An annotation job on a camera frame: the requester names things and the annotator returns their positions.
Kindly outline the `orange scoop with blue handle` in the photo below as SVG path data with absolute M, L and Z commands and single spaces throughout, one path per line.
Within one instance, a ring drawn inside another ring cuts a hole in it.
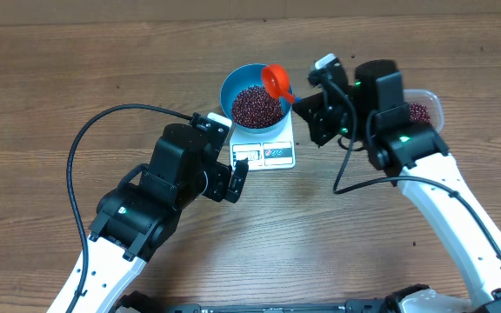
M 280 64 L 266 65 L 261 70 L 263 86 L 272 98 L 284 99 L 290 104 L 300 100 L 291 91 L 291 80 Z

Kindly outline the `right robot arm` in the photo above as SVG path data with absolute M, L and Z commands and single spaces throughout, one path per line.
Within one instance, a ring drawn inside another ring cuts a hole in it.
M 321 93 L 297 100 L 294 111 L 319 146 L 334 136 L 360 141 L 384 176 L 351 187 L 345 194 L 378 183 L 398 187 L 421 212 L 454 261 L 476 312 L 501 312 L 501 231 L 475 198 L 439 133 L 411 118 L 402 74 L 392 60 L 356 68 L 348 81 L 332 54 L 315 62 L 308 75 Z

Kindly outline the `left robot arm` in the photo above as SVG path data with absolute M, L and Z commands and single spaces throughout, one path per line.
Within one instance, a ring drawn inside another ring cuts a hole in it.
M 151 160 L 133 168 L 97 205 L 86 247 L 51 312 L 108 312 L 176 231 L 184 208 L 199 196 L 236 203 L 247 161 L 217 160 L 232 122 L 210 113 L 172 123 L 157 140 Z

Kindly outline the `white digital kitchen scale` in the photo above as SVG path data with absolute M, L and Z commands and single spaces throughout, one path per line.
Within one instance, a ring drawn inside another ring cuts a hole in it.
M 296 165 L 291 113 L 267 129 L 236 126 L 230 138 L 230 163 L 248 161 L 249 171 L 284 170 Z

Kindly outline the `red beans in bowl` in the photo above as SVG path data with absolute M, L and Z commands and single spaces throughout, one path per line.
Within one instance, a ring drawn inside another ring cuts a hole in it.
M 284 117 L 279 99 L 273 98 L 264 86 L 251 86 L 240 91 L 231 107 L 235 123 L 249 129 L 263 129 Z

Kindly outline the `blue metal bowl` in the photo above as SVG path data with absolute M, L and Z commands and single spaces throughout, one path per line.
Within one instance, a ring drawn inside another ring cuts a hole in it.
M 261 63 L 251 63 L 246 64 L 234 71 L 232 71 L 224 80 L 223 85 L 220 89 L 220 105 L 223 113 L 233 121 L 237 126 L 239 124 L 235 123 L 233 117 L 231 116 L 231 107 L 233 101 L 235 100 L 237 94 L 251 86 L 263 86 L 261 79 L 261 70 L 265 67 L 265 64 Z M 290 113 L 291 104 L 284 99 L 279 99 L 284 111 L 284 117 Z

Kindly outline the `clear plastic container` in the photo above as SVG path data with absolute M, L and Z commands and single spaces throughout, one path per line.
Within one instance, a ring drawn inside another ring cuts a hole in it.
M 444 111 L 439 98 L 429 90 L 408 89 L 404 90 L 404 100 L 410 103 L 421 103 L 426 106 L 430 117 L 431 126 L 436 132 L 441 132 L 444 128 Z

